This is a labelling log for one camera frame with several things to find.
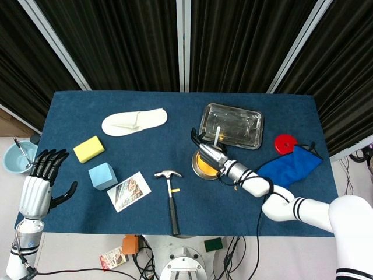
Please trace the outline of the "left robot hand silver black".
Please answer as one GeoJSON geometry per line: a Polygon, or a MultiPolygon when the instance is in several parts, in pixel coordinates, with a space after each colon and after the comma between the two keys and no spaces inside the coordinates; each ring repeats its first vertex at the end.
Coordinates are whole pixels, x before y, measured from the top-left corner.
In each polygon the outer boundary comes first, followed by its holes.
{"type": "Polygon", "coordinates": [[[26,177],[19,204],[19,213],[30,220],[43,219],[51,209],[69,200],[75,193],[78,182],[74,181],[69,190],[59,197],[52,197],[56,177],[69,153],[65,150],[44,150],[36,156],[26,177]]]}

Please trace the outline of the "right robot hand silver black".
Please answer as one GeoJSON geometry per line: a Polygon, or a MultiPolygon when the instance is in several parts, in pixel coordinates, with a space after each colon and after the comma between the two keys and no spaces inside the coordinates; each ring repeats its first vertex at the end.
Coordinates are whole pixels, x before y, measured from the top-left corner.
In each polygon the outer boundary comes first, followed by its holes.
{"type": "Polygon", "coordinates": [[[205,163],[217,171],[223,168],[225,162],[228,160],[224,152],[203,140],[203,136],[199,135],[194,127],[191,130],[191,139],[198,147],[200,157],[205,163]]]}

